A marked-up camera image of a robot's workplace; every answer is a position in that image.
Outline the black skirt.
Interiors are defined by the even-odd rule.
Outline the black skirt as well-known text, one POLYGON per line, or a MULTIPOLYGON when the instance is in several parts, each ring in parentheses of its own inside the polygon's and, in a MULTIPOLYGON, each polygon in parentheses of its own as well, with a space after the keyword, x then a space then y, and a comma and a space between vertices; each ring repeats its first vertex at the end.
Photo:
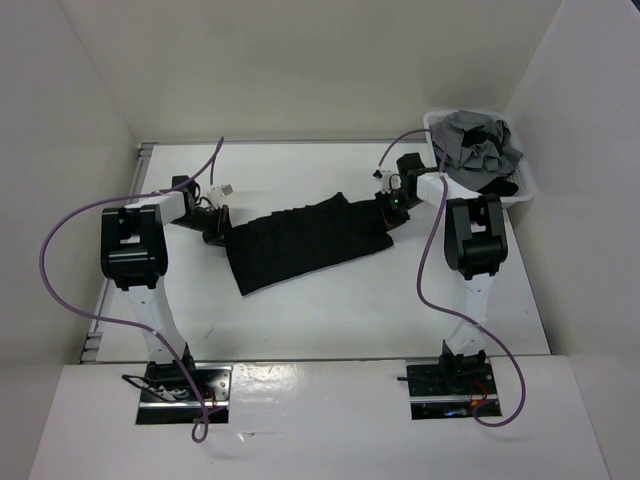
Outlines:
POLYGON ((341 192, 315 205, 273 212, 226 235, 228 262, 243 296, 393 245, 376 201, 350 202, 341 192))

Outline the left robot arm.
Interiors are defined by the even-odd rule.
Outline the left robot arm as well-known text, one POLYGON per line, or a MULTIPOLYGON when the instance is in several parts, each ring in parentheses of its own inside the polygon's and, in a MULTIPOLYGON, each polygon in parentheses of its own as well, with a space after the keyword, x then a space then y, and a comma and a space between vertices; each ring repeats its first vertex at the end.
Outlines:
POLYGON ((164 284, 169 267, 165 227, 170 224, 198 232, 205 244, 218 247, 231 230, 226 205, 201 196, 200 186, 188 176, 175 176, 170 192, 102 211, 100 263, 143 325, 148 385, 184 400, 198 390, 199 375, 164 284))

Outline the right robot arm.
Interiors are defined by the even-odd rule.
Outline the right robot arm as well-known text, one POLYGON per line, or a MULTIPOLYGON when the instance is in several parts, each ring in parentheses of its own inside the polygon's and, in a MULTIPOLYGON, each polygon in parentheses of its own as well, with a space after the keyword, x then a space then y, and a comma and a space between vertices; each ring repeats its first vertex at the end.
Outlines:
POLYGON ((409 210, 422 204, 437 208, 436 218, 419 261, 416 289, 428 308, 455 317, 459 323, 442 342, 438 381, 450 393, 459 393, 480 377, 486 363, 483 320, 489 289, 508 255, 501 200, 457 184, 437 167, 426 167, 418 153, 403 155, 397 170, 378 168, 375 198, 385 225, 392 229, 409 220, 409 210), (429 301, 422 289, 427 256, 437 230, 444 226, 443 254, 458 275, 457 304, 444 307, 429 301))

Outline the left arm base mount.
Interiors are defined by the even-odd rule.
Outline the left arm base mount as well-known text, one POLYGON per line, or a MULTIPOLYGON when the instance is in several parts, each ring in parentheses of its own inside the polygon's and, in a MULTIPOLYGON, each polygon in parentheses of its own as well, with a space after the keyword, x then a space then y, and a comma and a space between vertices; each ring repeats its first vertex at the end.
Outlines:
MULTIPOLYGON (((233 367, 196 363, 190 371, 212 424, 229 418, 233 367)), ((121 379, 140 392, 137 425, 193 424, 202 416, 201 404, 178 366, 166 370, 148 364, 144 374, 122 374, 121 379)))

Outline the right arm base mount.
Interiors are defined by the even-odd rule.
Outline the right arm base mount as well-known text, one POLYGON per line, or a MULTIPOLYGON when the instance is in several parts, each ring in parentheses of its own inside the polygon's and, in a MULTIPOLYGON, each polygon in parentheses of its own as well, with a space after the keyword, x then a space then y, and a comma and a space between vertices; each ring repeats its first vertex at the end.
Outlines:
POLYGON ((486 361, 479 373, 465 373, 447 382, 437 359, 407 361, 397 381, 408 388, 413 420, 472 418, 502 415, 492 365, 486 361))

